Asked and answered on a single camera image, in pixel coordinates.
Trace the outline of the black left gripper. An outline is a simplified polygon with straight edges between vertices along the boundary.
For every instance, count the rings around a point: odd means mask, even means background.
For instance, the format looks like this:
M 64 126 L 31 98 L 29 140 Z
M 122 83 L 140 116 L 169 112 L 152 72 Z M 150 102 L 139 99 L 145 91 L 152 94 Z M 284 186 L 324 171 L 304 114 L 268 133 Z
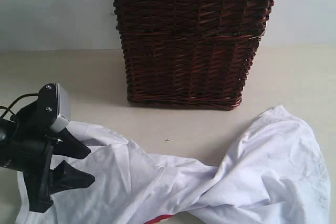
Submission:
M 23 107 L 10 119 L 16 123 L 14 135 L 14 167 L 24 176 L 29 210 L 46 212 L 52 205 L 51 195 L 61 191 L 88 188 L 95 182 L 91 174 L 75 169 L 62 161 L 50 169 L 51 158 L 55 155 L 84 159 L 91 150 L 77 140 L 67 128 L 55 133 L 55 144 L 47 137 L 48 129 L 37 125 L 37 101 Z

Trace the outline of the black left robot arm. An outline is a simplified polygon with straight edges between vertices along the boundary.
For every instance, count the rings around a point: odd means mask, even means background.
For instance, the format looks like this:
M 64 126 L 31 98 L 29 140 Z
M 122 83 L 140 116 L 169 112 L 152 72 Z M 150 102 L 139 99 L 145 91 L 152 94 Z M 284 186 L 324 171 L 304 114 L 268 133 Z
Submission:
M 33 102 L 1 119 L 1 167 L 22 172 L 29 210 L 45 213 L 54 204 L 52 194 L 88 188 L 95 177 L 66 161 L 51 168 L 53 155 L 84 159 L 91 150 L 65 126 L 59 132 L 43 128 L 35 109 Z

